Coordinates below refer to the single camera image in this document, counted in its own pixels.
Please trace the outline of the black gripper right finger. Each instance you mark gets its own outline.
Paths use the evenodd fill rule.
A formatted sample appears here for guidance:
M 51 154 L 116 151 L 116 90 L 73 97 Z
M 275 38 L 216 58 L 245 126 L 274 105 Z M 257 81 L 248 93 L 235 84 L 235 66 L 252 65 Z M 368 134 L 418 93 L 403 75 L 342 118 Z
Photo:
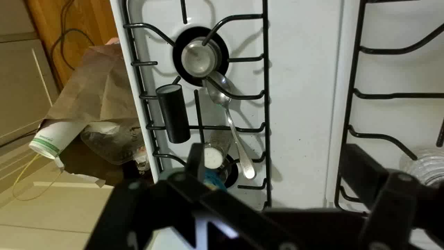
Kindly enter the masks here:
M 364 250 L 420 250 L 411 231 L 424 229 L 444 244 L 444 188 L 422 184 L 416 176 L 389 170 L 359 144 L 342 151 L 342 177 L 370 209 L 360 231 Z

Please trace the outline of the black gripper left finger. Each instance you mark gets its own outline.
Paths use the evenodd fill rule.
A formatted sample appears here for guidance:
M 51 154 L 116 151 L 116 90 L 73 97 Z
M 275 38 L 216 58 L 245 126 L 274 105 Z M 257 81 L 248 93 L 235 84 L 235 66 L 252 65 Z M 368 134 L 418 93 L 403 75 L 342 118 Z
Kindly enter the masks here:
M 192 250 L 298 250 L 298 240 L 264 213 L 223 190 L 177 173 L 148 186 L 126 180 L 112 193 L 87 250 L 145 250 L 173 227 Z

